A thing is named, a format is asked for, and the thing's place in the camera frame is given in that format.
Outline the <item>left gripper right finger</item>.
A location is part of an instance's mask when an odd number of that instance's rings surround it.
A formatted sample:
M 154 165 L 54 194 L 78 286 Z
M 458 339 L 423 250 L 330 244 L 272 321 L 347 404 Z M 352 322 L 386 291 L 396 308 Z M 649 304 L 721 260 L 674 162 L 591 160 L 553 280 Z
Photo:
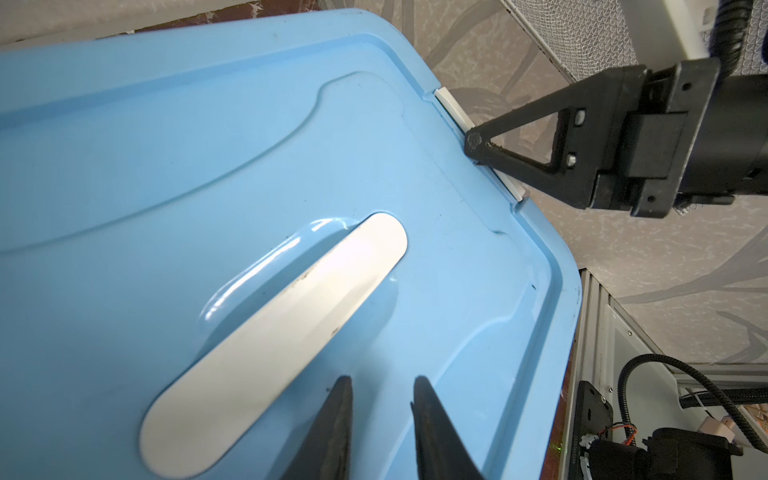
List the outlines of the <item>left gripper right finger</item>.
M 419 479 L 483 479 L 429 379 L 414 382 L 414 418 Z

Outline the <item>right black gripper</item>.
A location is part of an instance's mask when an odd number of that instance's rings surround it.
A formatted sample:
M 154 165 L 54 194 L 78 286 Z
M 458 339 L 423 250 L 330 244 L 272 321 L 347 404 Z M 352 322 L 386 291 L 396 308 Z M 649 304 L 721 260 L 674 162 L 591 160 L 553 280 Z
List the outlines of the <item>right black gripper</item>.
M 464 152 L 578 209 L 663 218 L 767 193 L 767 77 L 610 68 L 471 128 Z

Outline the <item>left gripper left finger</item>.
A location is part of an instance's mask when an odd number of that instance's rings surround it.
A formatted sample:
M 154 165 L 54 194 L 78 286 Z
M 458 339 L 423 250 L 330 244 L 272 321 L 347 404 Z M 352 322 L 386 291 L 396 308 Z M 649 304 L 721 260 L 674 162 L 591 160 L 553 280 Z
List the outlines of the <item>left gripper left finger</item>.
M 352 379 L 340 376 L 282 479 L 348 479 L 352 427 Z

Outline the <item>blue plastic bin lid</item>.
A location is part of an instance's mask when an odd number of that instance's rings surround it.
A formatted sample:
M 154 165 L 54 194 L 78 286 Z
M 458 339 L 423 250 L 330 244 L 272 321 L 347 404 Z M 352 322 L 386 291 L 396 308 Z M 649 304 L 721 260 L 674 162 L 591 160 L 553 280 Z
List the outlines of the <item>blue plastic bin lid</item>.
M 525 190 L 359 9 L 1 57 L 1 475 L 282 479 L 340 376 L 348 479 L 417 479 L 432 384 L 536 479 L 582 298 Z

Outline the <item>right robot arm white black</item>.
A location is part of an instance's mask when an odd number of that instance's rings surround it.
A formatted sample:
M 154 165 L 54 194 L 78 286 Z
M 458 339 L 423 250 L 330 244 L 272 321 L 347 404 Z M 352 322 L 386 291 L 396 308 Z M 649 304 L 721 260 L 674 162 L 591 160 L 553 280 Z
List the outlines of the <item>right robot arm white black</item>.
M 767 192 L 767 78 L 736 68 L 753 5 L 627 2 L 638 57 L 470 129 L 465 154 L 578 209 L 663 218 Z

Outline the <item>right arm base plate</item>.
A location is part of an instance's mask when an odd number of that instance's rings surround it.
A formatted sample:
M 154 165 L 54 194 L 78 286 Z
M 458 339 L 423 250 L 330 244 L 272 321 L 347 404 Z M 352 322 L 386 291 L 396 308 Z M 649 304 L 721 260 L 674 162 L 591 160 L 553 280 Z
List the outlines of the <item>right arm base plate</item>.
M 568 480 L 583 478 L 580 465 L 582 437 L 595 435 L 601 440 L 612 440 L 613 434 L 605 433 L 604 430 L 613 423 L 611 403 L 591 383 L 581 380 L 577 385 L 571 430 L 567 437 L 569 440 L 569 453 L 566 456 Z

